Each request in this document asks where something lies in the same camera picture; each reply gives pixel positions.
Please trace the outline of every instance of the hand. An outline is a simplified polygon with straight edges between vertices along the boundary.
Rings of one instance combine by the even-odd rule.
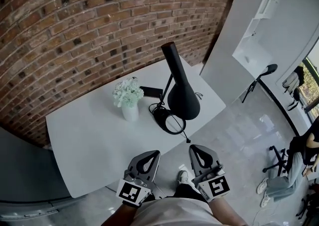
[[[308,169],[306,169],[306,170],[303,172],[303,176],[310,175],[311,173],[312,173],[311,168],[308,168]]]

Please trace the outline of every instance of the white table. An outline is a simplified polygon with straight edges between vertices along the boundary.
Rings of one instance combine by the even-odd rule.
[[[194,91],[204,95],[199,115],[186,124],[185,132],[191,136],[219,114],[225,104],[183,59],[182,64]],[[164,89],[170,71],[166,60],[157,62],[93,90],[46,117],[58,167],[74,198],[122,178],[133,157],[151,150],[163,155],[185,140],[182,134],[166,133],[153,120],[149,105],[158,99],[142,98],[138,121],[124,120],[121,108],[113,104],[112,91],[116,83],[133,76],[141,86]]]

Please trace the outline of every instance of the lamp shade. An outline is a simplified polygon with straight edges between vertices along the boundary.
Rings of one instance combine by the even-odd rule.
[[[200,104],[187,80],[177,48],[174,42],[169,42],[162,45],[161,49],[175,80],[175,85],[167,97],[169,109],[183,120],[192,120],[198,116]]]

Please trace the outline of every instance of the black desk lamp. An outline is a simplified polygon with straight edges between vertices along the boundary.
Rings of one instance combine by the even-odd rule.
[[[169,77],[168,83],[166,85],[165,91],[163,96],[160,98],[160,102],[156,104],[156,107],[150,112],[153,114],[155,121],[158,125],[165,130],[166,132],[177,135],[184,132],[186,127],[185,120],[192,120],[196,118],[200,111],[200,104],[196,94],[194,93],[193,89],[191,88],[182,63],[180,61],[177,48],[174,42],[169,42],[161,46],[165,59],[168,63],[171,75]],[[173,86],[172,90],[168,94],[167,102],[169,105],[170,110],[163,107],[164,105],[164,98],[169,88],[169,85],[172,81],[172,78],[175,80],[175,85]],[[183,121],[183,127],[178,125],[181,128],[181,131],[173,132],[170,131],[166,126],[166,119],[169,116],[173,115],[179,117]]]

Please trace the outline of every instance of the tiled floor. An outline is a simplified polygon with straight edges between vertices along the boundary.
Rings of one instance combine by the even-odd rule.
[[[237,100],[190,139],[193,144],[205,145],[218,153],[231,188],[226,200],[250,226],[268,222],[299,226],[303,220],[296,220],[295,214],[308,187],[306,179],[294,195],[276,204],[270,202],[265,209],[260,209],[262,197],[256,194],[256,186],[265,176],[262,169],[274,158],[268,147],[288,147],[293,136],[275,103],[260,87],[256,87],[244,104]],[[162,155],[156,184],[166,195],[173,194],[178,168],[184,164],[191,169],[188,147],[188,144],[182,143]],[[10,225],[99,226],[120,203],[113,192],[103,188],[57,214]]]

